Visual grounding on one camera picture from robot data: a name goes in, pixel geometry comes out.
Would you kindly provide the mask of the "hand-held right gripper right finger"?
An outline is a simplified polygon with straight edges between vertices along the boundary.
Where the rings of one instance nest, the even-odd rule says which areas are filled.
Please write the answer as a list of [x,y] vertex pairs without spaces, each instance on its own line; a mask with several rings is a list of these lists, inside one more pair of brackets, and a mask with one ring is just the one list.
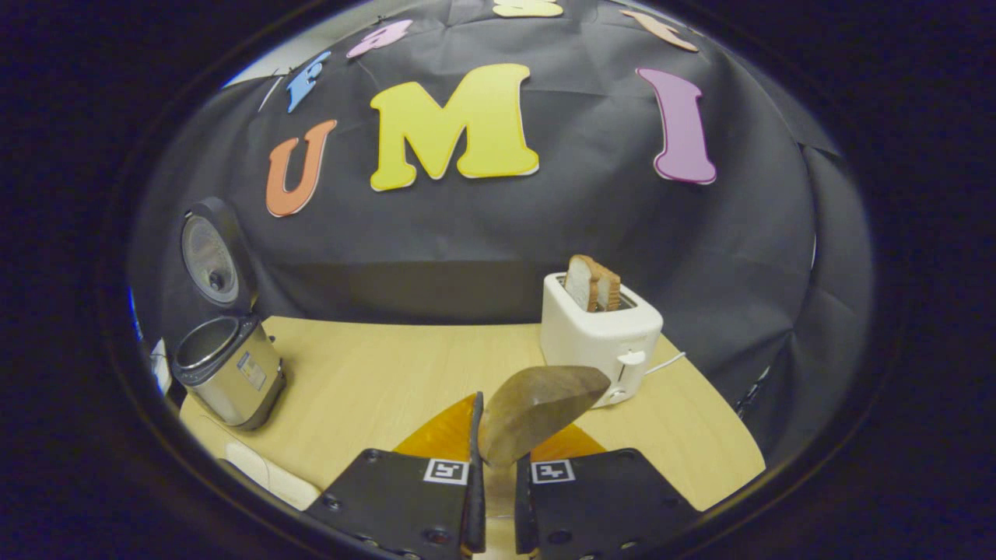
[[573,423],[515,474],[515,549],[530,559],[654,559],[700,518],[639,450],[606,450]]

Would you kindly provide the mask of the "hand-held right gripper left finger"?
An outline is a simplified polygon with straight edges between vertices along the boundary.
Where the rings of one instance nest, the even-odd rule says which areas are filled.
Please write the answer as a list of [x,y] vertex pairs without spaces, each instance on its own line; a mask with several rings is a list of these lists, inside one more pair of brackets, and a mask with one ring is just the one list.
[[478,450],[483,394],[469,394],[438,419],[458,455],[410,437],[395,451],[365,449],[303,514],[381,553],[402,559],[471,559],[486,549],[486,493]]

